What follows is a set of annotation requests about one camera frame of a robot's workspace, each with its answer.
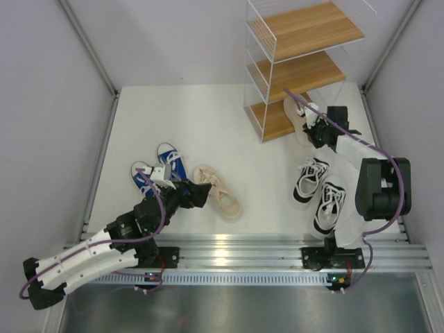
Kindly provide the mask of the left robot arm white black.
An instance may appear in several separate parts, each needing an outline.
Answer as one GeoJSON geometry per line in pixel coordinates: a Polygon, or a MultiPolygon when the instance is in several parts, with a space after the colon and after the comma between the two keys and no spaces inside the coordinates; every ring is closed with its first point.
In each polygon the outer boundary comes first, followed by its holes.
{"type": "Polygon", "coordinates": [[[211,188],[210,183],[173,182],[76,246],[47,259],[25,260],[26,283],[19,297],[29,300],[33,309],[42,310],[104,275],[152,267],[160,260],[155,236],[177,210],[204,207],[211,188]]]}

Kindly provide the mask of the beige lace sneaker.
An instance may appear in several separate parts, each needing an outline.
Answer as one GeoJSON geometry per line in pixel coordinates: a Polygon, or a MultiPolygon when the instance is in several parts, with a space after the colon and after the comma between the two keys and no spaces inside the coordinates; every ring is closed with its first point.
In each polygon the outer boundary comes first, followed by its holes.
{"type": "Polygon", "coordinates": [[[211,185],[209,196],[215,208],[225,219],[235,221],[242,215],[240,202],[214,168],[200,164],[194,169],[193,177],[196,184],[211,185]]]}
{"type": "Polygon", "coordinates": [[[301,102],[297,103],[292,97],[289,96],[285,98],[283,106],[285,115],[293,124],[299,144],[304,147],[311,147],[312,144],[308,141],[307,135],[303,132],[303,126],[307,124],[304,113],[304,107],[306,105],[301,102]]]}

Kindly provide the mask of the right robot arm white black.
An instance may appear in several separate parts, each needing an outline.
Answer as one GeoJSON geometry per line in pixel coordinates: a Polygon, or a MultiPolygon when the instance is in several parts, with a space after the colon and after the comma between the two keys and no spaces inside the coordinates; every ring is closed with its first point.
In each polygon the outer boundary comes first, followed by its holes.
{"type": "Polygon", "coordinates": [[[305,106],[304,131],[315,146],[329,146],[359,171],[355,210],[334,229],[335,244],[324,250],[328,265],[338,268],[350,258],[351,250],[365,244],[367,236],[389,229],[411,209],[411,165],[406,158],[394,158],[349,129],[348,109],[329,106],[326,113],[313,103],[305,106]]]}

